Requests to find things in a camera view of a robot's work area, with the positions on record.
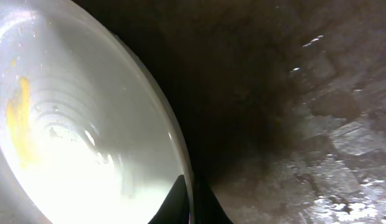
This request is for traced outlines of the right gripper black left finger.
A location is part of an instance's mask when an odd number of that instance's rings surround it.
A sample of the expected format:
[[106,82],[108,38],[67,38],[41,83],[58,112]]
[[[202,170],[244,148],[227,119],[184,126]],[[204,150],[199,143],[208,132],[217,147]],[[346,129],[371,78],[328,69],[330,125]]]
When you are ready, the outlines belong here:
[[186,182],[180,175],[148,224],[188,224],[189,213]]

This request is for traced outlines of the light grey plate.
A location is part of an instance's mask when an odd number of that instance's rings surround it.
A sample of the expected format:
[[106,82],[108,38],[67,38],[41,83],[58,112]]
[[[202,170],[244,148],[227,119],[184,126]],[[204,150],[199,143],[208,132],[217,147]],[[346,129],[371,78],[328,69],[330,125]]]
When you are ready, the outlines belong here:
[[139,58],[72,1],[0,1],[0,223],[149,223],[193,176]]

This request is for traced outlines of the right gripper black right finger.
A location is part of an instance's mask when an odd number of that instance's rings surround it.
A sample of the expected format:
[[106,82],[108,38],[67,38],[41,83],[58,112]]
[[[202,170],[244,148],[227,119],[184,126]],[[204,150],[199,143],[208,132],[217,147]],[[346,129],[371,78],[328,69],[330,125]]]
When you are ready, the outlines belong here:
[[194,179],[193,196],[197,224],[233,224],[209,184],[202,177]]

